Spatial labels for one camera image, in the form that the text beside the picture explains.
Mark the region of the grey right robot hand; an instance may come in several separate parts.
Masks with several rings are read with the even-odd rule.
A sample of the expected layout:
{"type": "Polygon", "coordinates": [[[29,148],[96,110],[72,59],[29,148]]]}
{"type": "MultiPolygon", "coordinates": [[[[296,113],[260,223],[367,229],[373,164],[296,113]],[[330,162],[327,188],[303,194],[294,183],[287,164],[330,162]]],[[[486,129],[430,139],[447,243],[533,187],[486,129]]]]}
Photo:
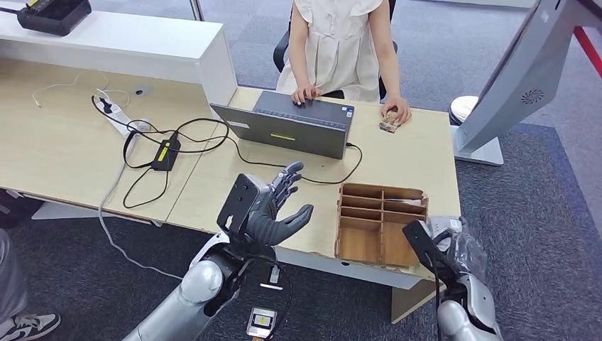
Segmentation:
{"type": "Polygon", "coordinates": [[[463,217],[434,216],[427,219],[429,236],[461,273],[470,273],[486,280],[488,257],[481,243],[470,233],[463,217]]]}

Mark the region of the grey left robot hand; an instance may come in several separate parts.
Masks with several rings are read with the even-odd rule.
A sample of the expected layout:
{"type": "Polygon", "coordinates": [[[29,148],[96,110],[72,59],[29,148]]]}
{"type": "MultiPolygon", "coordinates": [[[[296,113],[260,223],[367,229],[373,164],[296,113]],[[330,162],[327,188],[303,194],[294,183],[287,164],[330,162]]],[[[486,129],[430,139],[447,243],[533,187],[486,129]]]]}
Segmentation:
{"type": "Polygon", "coordinates": [[[314,206],[304,204],[283,220],[277,220],[278,212],[298,187],[304,168],[301,161],[284,167],[270,183],[260,184],[258,197],[248,213],[245,233],[256,243],[273,247],[300,231],[311,220],[314,206]]]}

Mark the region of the person's left hand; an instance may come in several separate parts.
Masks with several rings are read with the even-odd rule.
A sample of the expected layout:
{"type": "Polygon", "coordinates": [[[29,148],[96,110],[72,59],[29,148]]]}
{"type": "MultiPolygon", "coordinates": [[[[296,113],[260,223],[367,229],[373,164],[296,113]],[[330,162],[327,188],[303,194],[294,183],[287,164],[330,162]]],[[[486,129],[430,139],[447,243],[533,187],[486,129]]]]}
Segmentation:
{"type": "Polygon", "coordinates": [[[394,118],[397,125],[405,124],[412,116],[408,101],[400,96],[389,96],[381,107],[383,119],[394,118]]]}

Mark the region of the person's right hand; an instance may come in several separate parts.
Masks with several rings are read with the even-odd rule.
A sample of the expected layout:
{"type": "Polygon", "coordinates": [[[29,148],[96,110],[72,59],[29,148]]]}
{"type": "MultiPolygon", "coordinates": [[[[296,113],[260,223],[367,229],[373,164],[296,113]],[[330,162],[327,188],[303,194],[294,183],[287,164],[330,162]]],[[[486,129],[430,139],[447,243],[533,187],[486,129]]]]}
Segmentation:
{"type": "Polygon", "coordinates": [[[320,90],[314,85],[300,85],[291,94],[292,103],[297,106],[303,105],[307,101],[311,101],[321,95],[320,90]]]}

